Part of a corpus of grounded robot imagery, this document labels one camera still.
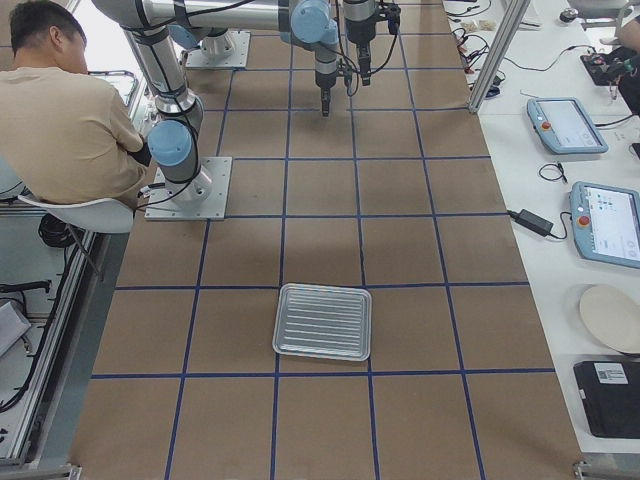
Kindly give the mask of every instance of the electronic device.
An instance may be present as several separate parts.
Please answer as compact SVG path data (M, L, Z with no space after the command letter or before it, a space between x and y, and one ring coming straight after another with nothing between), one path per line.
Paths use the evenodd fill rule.
M89 72L89 75L102 78L113 85L127 107L138 89L138 79L133 73L126 70L93 71Z
M584 258L640 268L640 195L594 183L571 189L571 225Z
M609 146L577 98L531 98L527 114L553 153L604 153Z
M580 60L595 85L604 87L611 84L606 75L609 65L607 65L604 55L600 53L580 55Z
M640 363L588 361L573 372L593 435L640 438Z
M502 0L502 6L506 10L509 7L509 3L514 0ZM524 12L524 17L520 21L520 29L522 30L540 30L542 28L542 20L540 14L536 10L536 6L533 4L533 0L529 3L527 10Z

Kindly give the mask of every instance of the white label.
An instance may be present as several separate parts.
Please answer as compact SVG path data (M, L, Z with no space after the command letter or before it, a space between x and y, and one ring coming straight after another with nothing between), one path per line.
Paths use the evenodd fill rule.
M594 363L600 383L613 383L617 385L627 385L627 376L621 363Z

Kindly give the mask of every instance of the power adapter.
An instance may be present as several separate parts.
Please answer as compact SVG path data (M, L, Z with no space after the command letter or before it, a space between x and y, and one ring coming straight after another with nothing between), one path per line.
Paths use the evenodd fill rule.
M524 228L527 228L543 237L546 237L551 233L553 223L545 220L542 217L539 217L535 213L531 213L529 210L524 209L520 210L520 213L516 213L513 210L507 211L509 212L509 216L513 218L517 224L522 225Z

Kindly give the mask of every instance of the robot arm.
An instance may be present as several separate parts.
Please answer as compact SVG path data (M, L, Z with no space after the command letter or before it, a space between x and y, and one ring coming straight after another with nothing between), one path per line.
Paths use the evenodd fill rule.
M322 113L329 114L330 90L340 75L337 61L338 26L331 18L329 0L93 0L96 7L125 30L156 106L165 118L189 115L199 129L202 108L185 84L175 58L168 26L183 27L193 39L229 27L278 31L284 41L315 52L316 84ZM348 39L357 45L363 85L370 83L370 42L375 25L388 21L397 33L400 9L383 0L344 0Z
M208 201L213 180L197 151L204 109L186 84L173 50L170 26L174 30L176 25L181 27L178 30L184 33L182 41L191 46L205 38L213 39L230 27L280 32L283 41L314 52L322 114L328 116L331 88L339 75L345 77L347 86L352 73L359 74L364 85L369 84L372 74L369 42L375 38L375 24L387 20L390 33L397 33L400 22L400 10L395 4L387 5L383 0L344 0L347 36L358 47L359 69L355 70L338 59L339 27L331 17L330 0L92 1L125 31L155 97L158 113L165 120L155 125L148 136L170 194L161 202L171 200L179 208L193 212L192 219L212 218L197 209Z

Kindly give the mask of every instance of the white table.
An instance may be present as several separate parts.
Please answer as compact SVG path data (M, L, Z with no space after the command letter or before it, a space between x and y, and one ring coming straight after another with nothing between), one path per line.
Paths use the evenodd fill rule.
M589 43L577 21L566 25L558 20L560 11L567 6L564 0L532 1L543 27L537 31L519 30L506 57L523 66L544 68L563 49ZM445 2L448 11L460 11L461 5L469 4ZM502 2L493 0L489 11L472 18L500 21L503 13ZM451 23L452 29L458 27L459 24ZM489 44L495 36L495 32L477 34ZM469 39L467 43L470 50L481 46L479 39ZM601 130L609 145L607 153L558 156L543 147L526 116L525 105L530 97L521 92L539 97L577 97L595 123L607 123L629 114L620 96L612 99L607 87L593 84L579 59L584 53L585 48L566 52L546 72L521 70L503 61L500 70L506 74L506 81L500 86L501 94L486 100L479 112L507 208L515 211L524 208L552 221L556 235L562 234L559 214L569 210L568 194L574 182L582 180L640 190L640 159L629 150L631 143L640 142L637 117L615 128ZM481 67L483 60L474 68ZM548 182L538 176L542 165L556 161L564 166L567 184ZM580 296L591 285L607 284L640 303L640 271L582 259L568 222L567 227L566 240L550 241L513 223L571 422L585 453L640 453L640 440L591 435L573 374L573 366L583 360L624 359L588 332L580 319Z
M629 145L640 140L637 117L616 129L603 130L609 144L607 153L566 157L544 150L524 114L482 115L481 124L507 208L525 208L552 221L556 235L562 234L559 213L569 209L572 183L582 180L640 190L640 159L629 151ZM562 161L568 184L538 177L544 163L556 160ZM572 370L583 360L620 358L592 337L582 323L578 311L582 293L591 285L606 284L640 304L640 272L580 258L571 231L567 240L558 242L515 223L513 229L580 448L583 452L640 453L640 440L602 439L590 434Z
M518 30L505 55L507 58L524 67L546 68L565 48L589 44L577 20L570 24L560 22L559 14L565 6L568 6L564 0L532 0L532 2L535 3L542 20L542 28ZM485 4L488 4L487 0L479 0L478 5ZM474 4L445 2L447 11L461 11L460 5ZM476 21L493 20L499 23L503 15L501 0L492 0L491 8L479 15ZM451 23L452 29L459 26ZM495 37L495 32L478 31L475 34L484 38L490 45ZM481 40L470 38L465 46L469 50L474 50L481 48L482 45ZM586 48L565 52L560 60L546 72L522 70L504 60L500 70L506 75L506 81L500 86L501 93L495 98L485 100L480 108L480 114L519 114L522 106L530 98L523 95L524 93L538 97L577 97L591 115L627 115L629 109L620 95L613 99L608 87L597 87L591 81L580 61L580 55L586 53ZM479 59L474 68L480 68L485 58L486 56ZM469 79L473 81L474 76L470 76Z

